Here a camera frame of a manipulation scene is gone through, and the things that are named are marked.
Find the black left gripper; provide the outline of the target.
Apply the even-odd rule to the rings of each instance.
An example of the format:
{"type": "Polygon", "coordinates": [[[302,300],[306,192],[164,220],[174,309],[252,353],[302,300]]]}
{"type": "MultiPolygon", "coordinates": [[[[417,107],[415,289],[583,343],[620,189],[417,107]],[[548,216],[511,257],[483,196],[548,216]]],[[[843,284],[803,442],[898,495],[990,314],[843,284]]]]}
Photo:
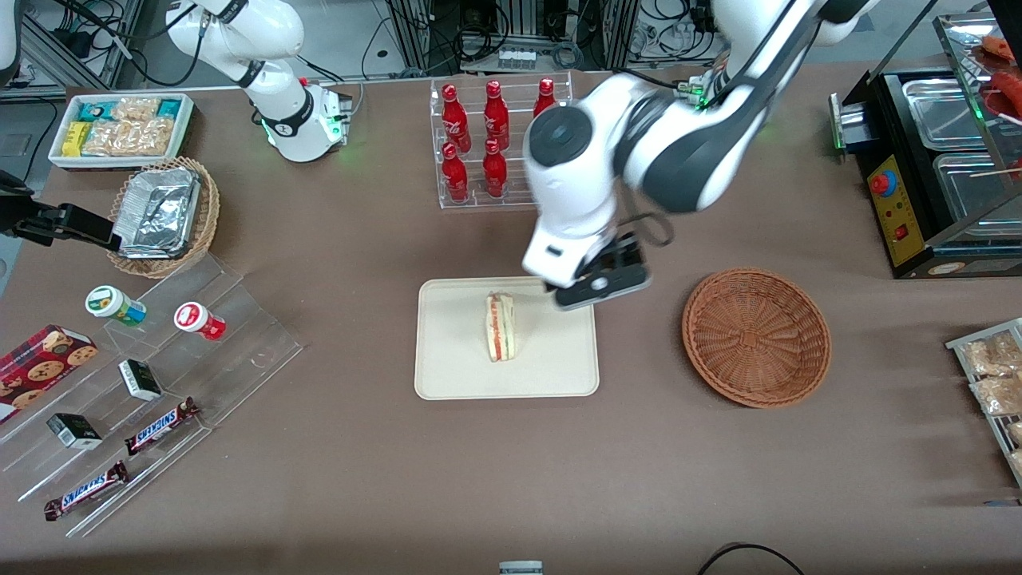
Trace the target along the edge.
{"type": "Polygon", "coordinates": [[[580,266],[575,284],[556,287],[554,302],[563,310],[573,310],[641,291],[650,283],[638,237],[624,234],[610,241],[591,262],[580,266]]]}

